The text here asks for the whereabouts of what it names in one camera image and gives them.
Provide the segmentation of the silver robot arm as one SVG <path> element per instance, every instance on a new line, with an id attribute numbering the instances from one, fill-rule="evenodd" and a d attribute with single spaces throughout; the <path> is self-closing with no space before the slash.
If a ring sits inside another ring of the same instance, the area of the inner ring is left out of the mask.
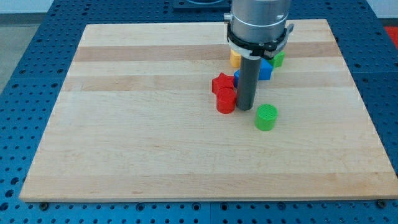
<path id="1" fill-rule="evenodd" d="M 287 25 L 291 0 L 232 0 L 227 41 L 241 55 L 236 106 L 253 107 L 262 60 L 271 60 L 287 45 L 293 24 Z"/>

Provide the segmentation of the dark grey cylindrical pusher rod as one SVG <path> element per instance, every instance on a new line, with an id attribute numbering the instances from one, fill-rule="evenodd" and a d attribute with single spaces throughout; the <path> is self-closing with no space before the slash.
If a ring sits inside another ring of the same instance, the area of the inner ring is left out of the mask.
<path id="1" fill-rule="evenodd" d="M 253 107 L 256 94 L 262 58 L 255 60 L 243 57 L 239 68 L 239 78 L 236 93 L 236 106 L 247 111 Z"/>

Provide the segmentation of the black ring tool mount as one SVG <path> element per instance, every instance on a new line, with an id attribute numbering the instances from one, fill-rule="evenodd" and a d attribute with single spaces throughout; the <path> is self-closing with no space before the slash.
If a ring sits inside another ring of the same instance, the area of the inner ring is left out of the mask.
<path id="1" fill-rule="evenodd" d="M 232 50 L 249 60 L 264 58 L 273 59 L 283 51 L 287 45 L 289 34 L 293 31 L 294 24 L 289 24 L 280 37 L 267 43 L 251 43 L 238 38 L 231 30 L 231 24 L 227 25 L 227 41 Z"/>

